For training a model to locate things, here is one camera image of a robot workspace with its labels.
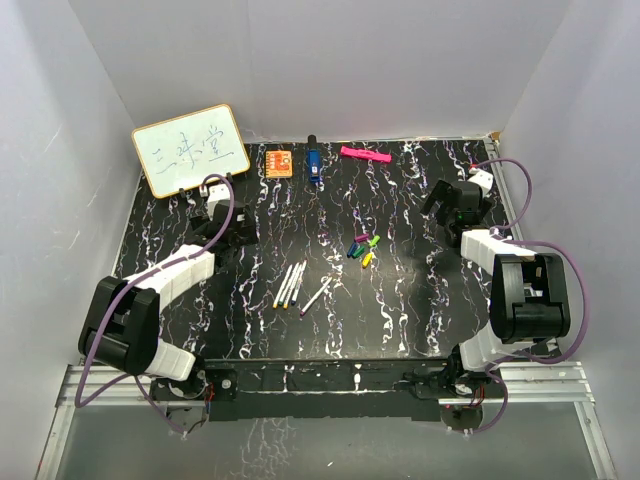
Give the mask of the yellow pen cap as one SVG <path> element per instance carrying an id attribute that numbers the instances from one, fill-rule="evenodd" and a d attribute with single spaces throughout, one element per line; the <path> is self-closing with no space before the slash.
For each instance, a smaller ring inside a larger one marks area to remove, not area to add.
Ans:
<path id="1" fill-rule="evenodd" d="M 370 265 L 372 258 L 373 258 L 373 253 L 372 252 L 367 253 L 364 259 L 362 260 L 362 267 L 367 268 Z"/>

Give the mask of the white pen yellow tip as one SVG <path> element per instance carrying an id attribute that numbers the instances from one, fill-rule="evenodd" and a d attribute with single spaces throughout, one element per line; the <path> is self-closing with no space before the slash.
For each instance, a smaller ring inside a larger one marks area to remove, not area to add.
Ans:
<path id="1" fill-rule="evenodd" d="M 286 270 L 284 279 L 282 280 L 282 282 L 281 282 L 281 284 L 279 286 L 279 289 L 277 291 L 277 294 L 276 294 L 276 296 L 274 298 L 273 309 L 278 308 L 278 306 L 280 305 L 281 297 L 284 294 L 286 286 L 288 285 L 289 277 L 291 275 L 292 269 L 293 269 L 293 265 L 289 265 L 288 269 Z"/>

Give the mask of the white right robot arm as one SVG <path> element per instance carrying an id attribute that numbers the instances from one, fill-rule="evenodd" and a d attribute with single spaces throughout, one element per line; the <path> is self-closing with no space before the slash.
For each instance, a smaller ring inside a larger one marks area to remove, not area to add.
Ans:
<path id="1" fill-rule="evenodd" d="M 435 209 L 447 245 L 491 277 L 487 324 L 456 346 L 434 375 L 441 388 L 460 397 L 478 389 L 481 374 L 500 360 L 524 355 L 538 341 L 562 338 L 571 326 L 563 260 L 510 244 L 483 228 L 492 207 L 487 193 L 478 180 L 440 180 L 422 209 L 423 214 Z"/>

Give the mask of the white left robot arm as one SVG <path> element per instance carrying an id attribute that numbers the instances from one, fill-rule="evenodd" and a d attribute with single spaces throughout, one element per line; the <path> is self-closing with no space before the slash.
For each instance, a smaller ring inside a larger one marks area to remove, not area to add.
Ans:
<path id="1" fill-rule="evenodd" d="M 160 338 L 160 314 L 195 285 L 210 279 L 248 245 L 258 242 L 249 206 L 220 200 L 205 215 L 190 219 L 186 242 L 157 266 L 121 279 L 98 283 L 78 347 L 85 356 L 103 319 L 108 322 L 94 359 L 126 374 L 168 378 L 182 397 L 194 399 L 207 376 L 196 368 L 196 356 Z"/>

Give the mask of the white pen orange tip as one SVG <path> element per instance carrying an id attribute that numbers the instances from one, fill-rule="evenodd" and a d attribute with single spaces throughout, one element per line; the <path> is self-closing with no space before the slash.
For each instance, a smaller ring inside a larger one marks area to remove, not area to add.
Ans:
<path id="1" fill-rule="evenodd" d="M 291 301 L 291 297 L 292 297 L 293 290 L 294 290 L 294 284 L 295 284 L 295 282 L 296 282 L 296 278 L 297 278 L 297 276 L 298 276 L 298 271 L 299 271 L 299 269 L 297 270 L 297 273 L 295 273 L 295 274 L 294 274 L 293 282 L 292 282 L 292 284 L 291 284 L 291 287 L 290 287 L 290 289 L 289 289 L 289 292 L 288 292 L 288 294 L 287 294 L 287 296 L 286 296 L 285 303 L 284 303 L 284 305 L 283 305 L 283 308 L 284 308 L 284 309 L 288 309 L 288 307 L 289 307 L 289 303 L 290 303 L 290 301 Z"/>

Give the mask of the white pen blue tip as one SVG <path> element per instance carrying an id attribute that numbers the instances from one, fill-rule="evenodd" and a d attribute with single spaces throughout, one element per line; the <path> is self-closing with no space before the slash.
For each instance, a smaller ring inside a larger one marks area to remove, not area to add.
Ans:
<path id="1" fill-rule="evenodd" d="M 297 302 L 306 266 L 307 266 L 307 260 L 305 259 L 303 261 L 299 271 L 298 271 L 298 276 L 297 276 L 296 282 L 294 284 L 294 290 L 293 290 L 293 294 L 292 294 L 291 302 L 290 302 L 291 305 L 295 305 L 296 302 Z"/>

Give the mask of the blue pen cap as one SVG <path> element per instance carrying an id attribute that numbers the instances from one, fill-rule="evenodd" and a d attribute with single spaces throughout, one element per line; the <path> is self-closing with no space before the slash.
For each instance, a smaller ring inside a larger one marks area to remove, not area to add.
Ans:
<path id="1" fill-rule="evenodd" d="M 350 246 L 350 248 L 349 248 L 349 250 L 348 250 L 348 252 L 347 252 L 347 257 L 348 257 L 348 258 L 350 258 L 350 257 L 352 257 L 352 256 L 353 256 L 353 253 L 355 252 L 355 250 L 357 249 L 357 247 L 358 247 L 358 244 L 357 244 L 356 242 L 354 242 L 354 243 Z"/>

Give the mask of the white pen purple tip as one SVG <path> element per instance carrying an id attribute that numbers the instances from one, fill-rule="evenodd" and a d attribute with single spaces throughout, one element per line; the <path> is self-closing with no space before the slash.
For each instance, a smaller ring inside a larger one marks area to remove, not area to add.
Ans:
<path id="1" fill-rule="evenodd" d="M 329 278 L 327 279 L 322 286 L 319 288 L 319 290 L 314 293 L 311 298 L 307 301 L 307 303 L 301 308 L 300 310 L 300 317 L 303 317 L 306 315 L 306 313 L 309 311 L 309 309 L 312 307 L 312 305 L 319 299 L 319 297 L 326 291 L 326 289 L 329 287 L 329 285 L 331 284 L 332 279 Z"/>

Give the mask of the orange spiral notepad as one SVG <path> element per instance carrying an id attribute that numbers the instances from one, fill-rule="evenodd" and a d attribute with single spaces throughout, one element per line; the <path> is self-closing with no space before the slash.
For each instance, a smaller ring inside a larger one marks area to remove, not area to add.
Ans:
<path id="1" fill-rule="evenodd" d="M 293 158 L 290 151 L 274 150 L 265 154 L 265 174 L 269 179 L 291 178 Z"/>

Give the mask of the pink utility knife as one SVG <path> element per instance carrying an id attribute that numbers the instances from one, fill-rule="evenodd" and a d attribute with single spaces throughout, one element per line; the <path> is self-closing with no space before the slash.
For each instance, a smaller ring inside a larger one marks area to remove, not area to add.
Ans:
<path id="1" fill-rule="evenodd" d="M 379 162 L 388 164 L 392 161 L 392 156 L 390 154 L 381 153 L 373 150 L 367 149 L 356 149 L 347 147 L 345 145 L 341 146 L 340 154 L 343 156 L 357 158 L 361 160 Z"/>

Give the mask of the small whiteboard with writing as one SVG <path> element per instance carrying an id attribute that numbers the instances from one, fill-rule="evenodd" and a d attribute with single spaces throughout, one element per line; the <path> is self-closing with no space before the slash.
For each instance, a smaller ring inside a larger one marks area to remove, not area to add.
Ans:
<path id="1" fill-rule="evenodd" d="M 137 128 L 131 138 L 157 199 L 196 188 L 210 174 L 237 175 L 250 168 L 227 104 Z"/>

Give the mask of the blue stapler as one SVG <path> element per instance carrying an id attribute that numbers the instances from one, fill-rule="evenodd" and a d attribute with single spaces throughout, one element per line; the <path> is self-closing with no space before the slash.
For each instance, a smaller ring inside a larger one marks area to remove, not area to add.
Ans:
<path id="1" fill-rule="evenodd" d="M 315 135 L 309 135 L 307 138 L 307 163 L 310 182 L 315 185 L 319 184 L 321 182 L 321 158 Z"/>

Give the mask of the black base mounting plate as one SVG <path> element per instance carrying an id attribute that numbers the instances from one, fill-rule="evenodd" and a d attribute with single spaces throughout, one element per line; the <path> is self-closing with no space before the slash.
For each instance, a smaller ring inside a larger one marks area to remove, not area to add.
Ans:
<path id="1" fill-rule="evenodd" d="M 500 386 L 453 359 L 207 359 L 189 380 L 155 380 L 152 397 L 204 408 L 210 421 L 410 418 L 436 422 L 444 404 L 501 400 Z"/>

